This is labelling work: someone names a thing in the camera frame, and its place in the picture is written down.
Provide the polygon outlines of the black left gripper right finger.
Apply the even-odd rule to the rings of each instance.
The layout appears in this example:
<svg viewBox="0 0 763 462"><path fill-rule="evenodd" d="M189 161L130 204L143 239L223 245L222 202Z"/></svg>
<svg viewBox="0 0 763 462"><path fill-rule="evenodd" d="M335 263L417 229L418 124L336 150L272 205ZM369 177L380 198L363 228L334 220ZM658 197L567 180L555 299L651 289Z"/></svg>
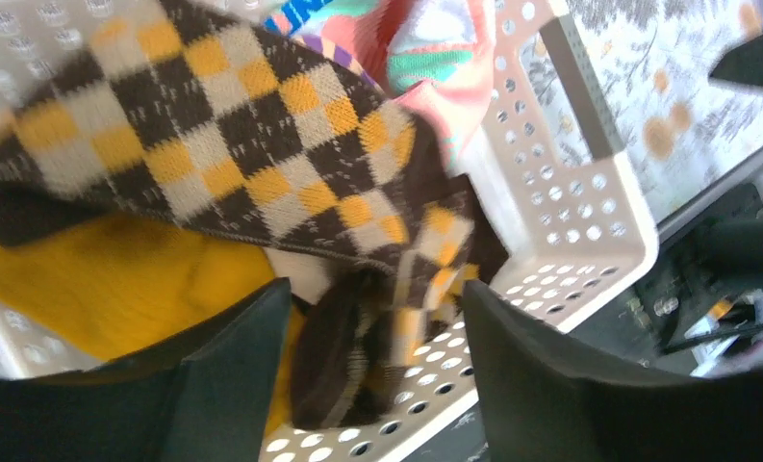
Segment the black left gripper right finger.
<svg viewBox="0 0 763 462"><path fill-rule="evenodd" d="M495 461L763 461L763 367L699 378L588 346L466 284L466 336Z"/></svg>

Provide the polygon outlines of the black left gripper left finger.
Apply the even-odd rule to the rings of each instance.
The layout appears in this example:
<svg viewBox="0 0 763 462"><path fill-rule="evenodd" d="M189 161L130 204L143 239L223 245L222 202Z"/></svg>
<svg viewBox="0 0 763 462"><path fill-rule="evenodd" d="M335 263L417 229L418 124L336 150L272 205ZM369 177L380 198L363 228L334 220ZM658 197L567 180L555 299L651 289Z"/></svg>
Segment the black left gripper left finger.
<svg viewBox="0 0 763 462"><path fill-rule="evenodd" d="M82 372L0 379L0 461L255 461L292 308L277 278Z"/></svg>

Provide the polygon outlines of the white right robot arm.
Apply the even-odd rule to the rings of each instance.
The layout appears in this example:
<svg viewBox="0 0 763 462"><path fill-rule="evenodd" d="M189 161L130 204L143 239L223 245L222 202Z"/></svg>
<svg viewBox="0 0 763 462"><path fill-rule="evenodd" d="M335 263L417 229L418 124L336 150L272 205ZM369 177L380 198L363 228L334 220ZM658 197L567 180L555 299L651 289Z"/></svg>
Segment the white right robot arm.
<svg viewBox="0 0 763 462"><path fill-rule="evenodd" d="M709 77L763 92L763 34L726 51ZM763 289L763 147L724 179L719 213L699 232L701 265L733 290Z"/></svg>

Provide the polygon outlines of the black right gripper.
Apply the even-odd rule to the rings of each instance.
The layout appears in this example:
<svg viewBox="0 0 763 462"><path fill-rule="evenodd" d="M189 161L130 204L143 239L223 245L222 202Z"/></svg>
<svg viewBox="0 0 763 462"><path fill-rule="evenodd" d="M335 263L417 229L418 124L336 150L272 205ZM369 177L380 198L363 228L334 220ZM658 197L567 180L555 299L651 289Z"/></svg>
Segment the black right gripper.
<svg viewBox="0 0 763 462"><path fill-rule="evenodd" d="M763 34L724 53L709 78L763 89Z"/></svg>

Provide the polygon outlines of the pink purple striped sock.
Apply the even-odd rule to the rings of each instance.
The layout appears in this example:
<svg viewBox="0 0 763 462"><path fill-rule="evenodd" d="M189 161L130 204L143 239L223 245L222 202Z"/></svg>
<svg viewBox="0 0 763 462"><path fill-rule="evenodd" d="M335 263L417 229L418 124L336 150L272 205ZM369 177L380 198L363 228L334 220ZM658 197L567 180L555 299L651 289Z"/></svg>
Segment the pink purple striped sock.
<svg viewBox="0 0 763 462"><path fill-rule="evenodd" d="M332 40L316 35L307 34L292 36L292 39L306 46L307 48L318 52L321 56L335 62L336 64L347 68L354 74L358 75L368 85L376 88L377 90L383 90L352 54L350 54L347 50Z"/></svg>

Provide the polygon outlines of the mustard yellow sock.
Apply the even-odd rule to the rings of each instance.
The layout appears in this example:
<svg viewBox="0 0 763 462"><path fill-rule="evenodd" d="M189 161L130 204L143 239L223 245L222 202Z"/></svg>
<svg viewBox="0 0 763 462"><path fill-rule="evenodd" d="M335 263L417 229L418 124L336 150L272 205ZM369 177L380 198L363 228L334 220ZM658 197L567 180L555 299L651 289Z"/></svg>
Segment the mustard yellow sock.
<svg viewBox="0 0 763 462"><path fill-rule="evenodd" d="M258 246L124 215L0 245L0 302L102 361L204 321L273 277Z"/></svg>

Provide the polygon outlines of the pink patterned sock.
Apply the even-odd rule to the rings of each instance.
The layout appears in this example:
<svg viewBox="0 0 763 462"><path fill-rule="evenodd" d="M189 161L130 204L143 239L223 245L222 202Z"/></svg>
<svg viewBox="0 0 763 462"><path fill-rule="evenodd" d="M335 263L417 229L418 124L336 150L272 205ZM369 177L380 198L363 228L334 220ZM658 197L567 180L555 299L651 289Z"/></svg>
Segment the pink patterned sock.
<svg viewBox="0 0 763 462"><path fill-rule="evenodd" d="M285 1L263 23L273 32L341 47L392 99L435 127L448 167L488 111L492 1Z"/></svg>

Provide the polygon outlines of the white plastic basket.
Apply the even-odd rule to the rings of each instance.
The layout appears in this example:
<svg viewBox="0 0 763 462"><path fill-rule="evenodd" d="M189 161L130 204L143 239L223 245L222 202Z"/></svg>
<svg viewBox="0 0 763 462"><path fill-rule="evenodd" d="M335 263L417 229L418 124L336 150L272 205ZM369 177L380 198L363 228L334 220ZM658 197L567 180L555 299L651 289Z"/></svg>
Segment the white plastic basket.
<svg viewBox="0 0 763 462"><path fill-rule="evenodd" d="M0 125L34 85L138 2L0 3ZM486 146L460 172L445 173L470 180L507 257L490 281L470 279L462 290L482 282L570 332L652 267L655 223L566 3L493 2L494 84L480 124ZM472 361L459 305L456 320L417 348L379 421L296 427L281 370L301 334L299 308L292 281L277 278L289 281L292 308L255 461L400 461L476 403L475 381L464 377ZM0 327L28 362L6 380L88 371L140 350L99 360L3 302Z"/></svg>

